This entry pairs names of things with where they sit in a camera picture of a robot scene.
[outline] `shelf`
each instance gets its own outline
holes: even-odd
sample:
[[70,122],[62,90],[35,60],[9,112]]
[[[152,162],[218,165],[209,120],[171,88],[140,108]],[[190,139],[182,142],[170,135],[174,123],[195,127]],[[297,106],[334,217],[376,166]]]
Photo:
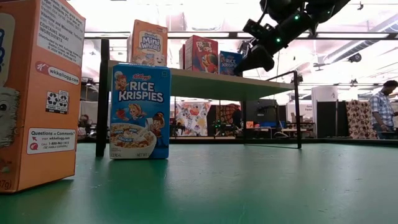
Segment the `shelf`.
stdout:
[[[109,61],[109,73],[117,62]],[[293,84],[277,83],[250,78],[170,69],[172,74],[172,96],[214,100],[258,100],[265,96],[294,89]]]

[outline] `ceiling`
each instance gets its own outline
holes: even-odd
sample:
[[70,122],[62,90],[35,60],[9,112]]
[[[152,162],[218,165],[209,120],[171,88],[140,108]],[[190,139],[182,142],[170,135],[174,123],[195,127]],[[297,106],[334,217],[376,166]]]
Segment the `ceiling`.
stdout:
[[[224,0],[224,1],[183,1],[183,0],[152,0],[152,1],[110,1],[110,0],[70,0],[69,3],[86,17],[86,33],[96,35],[97,32],[130,32],[134,19],[159,24],[173,32],[192,31],[241,31],[247,19],[258,19],[261,10],[259,0]],[[319,32],[383,32],[386,21],[389,25],[398,23],[398,1],[367,0],[361,1],[362,10],[358,10],[359,1],[350,1],[335,17],[320,24]],[[275,25],[269,17],[264,23]],[[238,48],[240,40],[217,40],[219,50],[233,51]],[[184,40],[168,41],[168,67],[178,68],[178,51]],[[111,58],[125,61],[126,40],[111,39]],[[325,63],[328,58],[359,49],[362,61],[350,63],[346,58],[321,68],[314,63]],[[357,79],[359,83],[382,83],[398,77],[398,41],[382,40],[376,43],[352,40],[295,40],[287,49],[274,55],[275,67],[270,72],[263,69],[244,73],[247,78],[265,80],[276,74],[297,69],[303,75],[307,86],[300,87],[300,93],[306,94],[311,85],[349,83]],[[100,41],[86,39],[83,52],[83,76],[98,80],[100,65]],[[278,82],[290,82],[290,77],[278,79]],[[351,87],[339,87],[341,91]],[[374,87],[360,87],[360,93],[368,93]]]

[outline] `cardboard box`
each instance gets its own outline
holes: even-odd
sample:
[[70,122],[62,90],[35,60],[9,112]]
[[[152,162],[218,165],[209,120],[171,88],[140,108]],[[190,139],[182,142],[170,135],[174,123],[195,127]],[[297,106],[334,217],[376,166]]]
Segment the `cardboard box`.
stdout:
[[127,62],[138,65],[167,65],[167,28],[139,20],[127,39]]
[[220,74],[243,76],[243,72],[235,74],[234,69],[241,63],[243,55],[233,52],[220,51],[218,56],[218,65],[220,66]]
[[191,36],[185,43],[185,69],[218,73],[218,42]]
[[169,156],[171,74],[166,67],[113,67],[112,159]]
[[180,69],[185,69],[185,44],[182,45],[180,52],[179,52],[179,56],[180,56]]
[[1,1],[0,21],[0,193],[12,193],[75,174],[85,20],[64,0],[25,0]]

